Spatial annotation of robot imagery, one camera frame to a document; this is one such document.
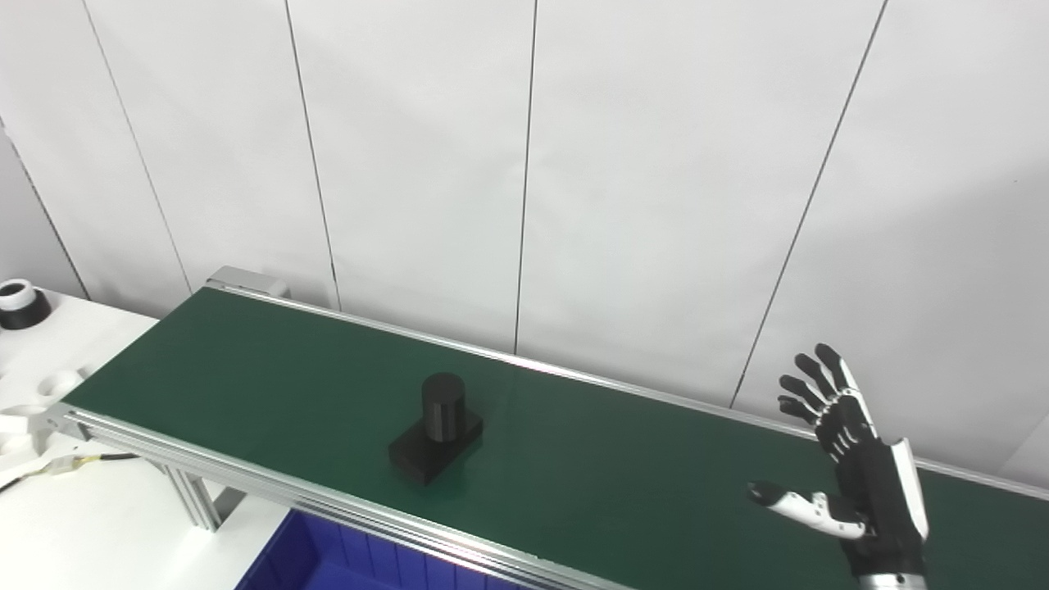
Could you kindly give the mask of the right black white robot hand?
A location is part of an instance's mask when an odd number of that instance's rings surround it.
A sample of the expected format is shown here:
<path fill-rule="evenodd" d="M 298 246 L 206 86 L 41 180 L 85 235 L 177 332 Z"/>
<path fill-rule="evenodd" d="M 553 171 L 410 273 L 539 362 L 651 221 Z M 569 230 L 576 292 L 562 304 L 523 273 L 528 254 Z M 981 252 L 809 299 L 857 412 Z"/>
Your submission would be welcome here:
<path fill-rule="evenodd" d="M 784 374 L 777 402 L 802 419 L 833 462 L 838 492 L 798 492 L 754 481 L 746 496 L 768 511 L 836 538 L 861 589 L 924 589 L 929 520 L 907 439 L 885 442 L 865 397 L 834 347 L 797 355 L 802 376 Z"/>

